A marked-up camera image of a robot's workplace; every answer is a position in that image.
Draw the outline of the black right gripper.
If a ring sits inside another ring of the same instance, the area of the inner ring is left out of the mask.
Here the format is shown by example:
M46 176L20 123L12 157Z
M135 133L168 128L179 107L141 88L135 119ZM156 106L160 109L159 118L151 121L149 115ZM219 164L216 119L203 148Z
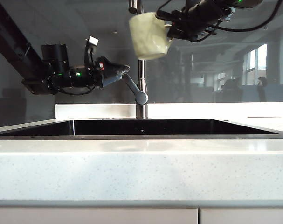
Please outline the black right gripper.
M172 21L171 25L166 25L167 37L198 42L199 35L227 20L232 13L232 8L222 3L196 3L171 13L158 10L156 18Z

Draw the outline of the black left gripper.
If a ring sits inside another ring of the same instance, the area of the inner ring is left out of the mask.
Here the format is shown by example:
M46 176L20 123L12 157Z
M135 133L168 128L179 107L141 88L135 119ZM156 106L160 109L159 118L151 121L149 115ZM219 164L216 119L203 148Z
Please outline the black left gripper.
M122 75L129 71L129 65L113 63L104 56L98 57L96 61L86 56L83 67L72 67L70 69L70 86L103 88L119 81L122 79Z

